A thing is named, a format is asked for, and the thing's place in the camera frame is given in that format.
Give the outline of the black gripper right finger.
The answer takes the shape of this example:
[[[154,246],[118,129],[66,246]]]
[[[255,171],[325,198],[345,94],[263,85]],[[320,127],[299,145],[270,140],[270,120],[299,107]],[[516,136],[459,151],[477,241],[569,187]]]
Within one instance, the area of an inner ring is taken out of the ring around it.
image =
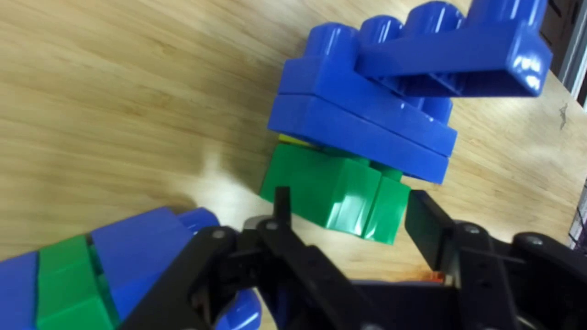
[[[587,330],[586,257],[538,231],[510,242],[413,191],[406,230],[457,292],[463,330]]]

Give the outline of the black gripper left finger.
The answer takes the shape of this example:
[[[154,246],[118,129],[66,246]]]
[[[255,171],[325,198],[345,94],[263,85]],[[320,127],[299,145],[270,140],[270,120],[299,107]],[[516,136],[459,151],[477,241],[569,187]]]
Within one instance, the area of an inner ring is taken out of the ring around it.
[[[292,230],[290,189],[254,230],[200,231],[121,330],[213,330],[243,292],[255,288],[279,330],[362,330],[365,297],[316,246]]]

